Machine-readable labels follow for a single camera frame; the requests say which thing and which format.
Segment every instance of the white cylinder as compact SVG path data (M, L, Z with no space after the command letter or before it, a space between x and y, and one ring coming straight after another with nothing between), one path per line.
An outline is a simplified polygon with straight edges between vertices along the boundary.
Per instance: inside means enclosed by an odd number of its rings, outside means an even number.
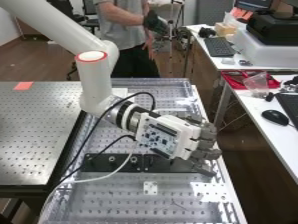
M76 56L76 63L83 86L82 109L102 116L106 101L112 95L108 54L103 51L84 52Z

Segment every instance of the keyboard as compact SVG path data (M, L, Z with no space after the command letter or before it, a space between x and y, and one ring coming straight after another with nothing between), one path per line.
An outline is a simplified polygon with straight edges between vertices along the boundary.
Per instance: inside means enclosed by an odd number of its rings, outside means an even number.
M206 44L212 57L233 57L236 54L225 37L207 38Z
M281 94L279 93L277 99L280 104L283 105L284 110L292 122L298 130L298 95Z

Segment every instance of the computer monitor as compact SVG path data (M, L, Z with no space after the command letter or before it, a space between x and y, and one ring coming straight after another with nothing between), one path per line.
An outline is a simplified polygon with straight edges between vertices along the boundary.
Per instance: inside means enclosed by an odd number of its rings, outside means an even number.
M236 7L256 11L271 9L273 0L236 0Z

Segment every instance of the person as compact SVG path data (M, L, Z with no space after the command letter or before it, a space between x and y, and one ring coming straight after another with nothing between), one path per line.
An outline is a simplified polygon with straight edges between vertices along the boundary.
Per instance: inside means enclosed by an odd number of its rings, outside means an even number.
M112 78L159 78L154 57L154 34L167 34L168 26L148 0L94 0L96 5L102 39L112 41L120 49Z

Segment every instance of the white cable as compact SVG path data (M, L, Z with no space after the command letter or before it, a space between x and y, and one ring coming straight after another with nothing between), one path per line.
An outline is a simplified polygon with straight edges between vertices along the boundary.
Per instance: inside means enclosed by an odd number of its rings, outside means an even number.
M41 212L41 221L39 221L39 224L42 224L43 221L45 221L45 220L43 220L43 213L45 213L45 210L46 210L49 201L50 201L50 199L53 198L53 196L54 196L57 190L58 190L61 187L63 187L65 185L67 185L67 184L80 184L80 183L95 182L95 181L104 180L104 179L112 177L112 176L114 176L114 175L115 175L115 174L124 168L124 166L127 165L127 163L128 163L128 161L130 161L130 159L131 159L131 157L132 157L132 155L134 155L134 151L135 151L135 148L132 149L132 152L130 153L128 158L127 158L127 160L124 161L124 163L122 164L122 166L120 166L112 173L110 173L108 175L102 176L102 177L98 177L98 178L92 178L92 179L74 180L74 181L63 182L63 183L62 183L62 184L53 190L53 192L50 193L50 196L49 196L49 198L47 198L47 200L46 200L46 203L45 203L43 209L42 209L42 212Z
M236 118L229 124L225 125L225 127L223 127L223 129L219 131L219 133L229 126L232 125L236 121L239 121L245 115L248 115L247 113L244 113L239 118Z
M99 181L99 180L104 180L110 177L112 177L123 168L124 166L127 165L132 155L134 155L134 150L132 152L130 153L128 155L128 158L127 160L124 161L123 165L112 172L110 173L108 175L103 176L103 177L98 177L98 178L92 178L92 179L87 179L87 180L74 180L74 181L70 181L70 182L66 182L66 184L80 184L80 183L88 183L88 182L95 182L95 181Z

